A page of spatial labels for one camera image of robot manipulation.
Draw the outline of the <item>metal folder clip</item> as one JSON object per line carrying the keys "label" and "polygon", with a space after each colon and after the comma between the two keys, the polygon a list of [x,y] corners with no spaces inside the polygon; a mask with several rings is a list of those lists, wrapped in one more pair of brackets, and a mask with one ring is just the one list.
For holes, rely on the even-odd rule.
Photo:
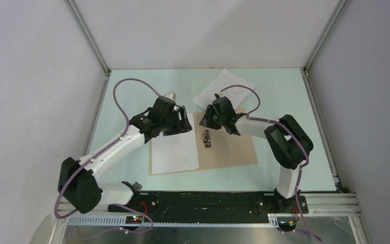
{"label": "metal folder clip", "polygon": [[202,131],[202,140],[203,140],[203,145],[205,148],[211,147],[211,138],[210,138],[209,130]]}

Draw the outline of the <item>printed white paper sheet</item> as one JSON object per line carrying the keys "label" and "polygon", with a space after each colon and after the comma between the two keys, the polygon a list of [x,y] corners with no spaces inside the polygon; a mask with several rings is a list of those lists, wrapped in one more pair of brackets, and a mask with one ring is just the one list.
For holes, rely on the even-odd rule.
{"label": "printed white paper sheet", "polygon": [[251,93],[246,87],[254,90],[256,85],[223,69],[192,101],[205,110],[214,101],[215,94],[222,94],[237,108]]}

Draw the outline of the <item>brown cardboard folder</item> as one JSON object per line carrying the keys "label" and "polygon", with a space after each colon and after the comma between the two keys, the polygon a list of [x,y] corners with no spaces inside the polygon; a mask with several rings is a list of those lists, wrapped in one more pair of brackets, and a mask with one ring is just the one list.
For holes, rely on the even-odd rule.
{"label": "brown cardboard folder", "polygon": [[[228,134],[225,129],[213,130],[201,127],[202,112],[189,113],[188,118],[196,133],[199,168],[192,171],[212,170],[258,164],[258,158],[251,136]],[[209,130],[211,147],[205,148],[202,131]]]}

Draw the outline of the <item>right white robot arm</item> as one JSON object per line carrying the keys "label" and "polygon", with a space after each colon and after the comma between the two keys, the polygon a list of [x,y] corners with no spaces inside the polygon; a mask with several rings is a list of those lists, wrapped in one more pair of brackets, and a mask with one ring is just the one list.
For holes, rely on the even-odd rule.
{"label": "right white robot arm", "polygon": [[279,182],[274,189],[276,208],[289,212],[299,204],[302,171],[309,164],[314,144],[293,116],[286,114],[279,120],[251,117],[237,113],[228,98],[217,97],[207,106],[199,125],[225,129],[230,135],[266,139],[280,165]]}

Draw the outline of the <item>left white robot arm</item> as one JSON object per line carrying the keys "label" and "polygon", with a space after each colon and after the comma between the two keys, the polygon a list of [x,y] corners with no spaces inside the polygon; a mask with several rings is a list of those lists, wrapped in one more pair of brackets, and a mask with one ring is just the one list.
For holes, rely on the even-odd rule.
{"label": "left white robot arm", "polygon": [[139,208],[140,197],[128,183],[104,184],[98,179],[116,163],[151,139],[190,132],[184,106],[175,102],[174,92],[160,96],[152,107],[135,115],[127,127],[90,155],[78,160],[71,157],[61,165],[58,199],[65,198],[81,214],[99,204],[121,204],[127,211]]}

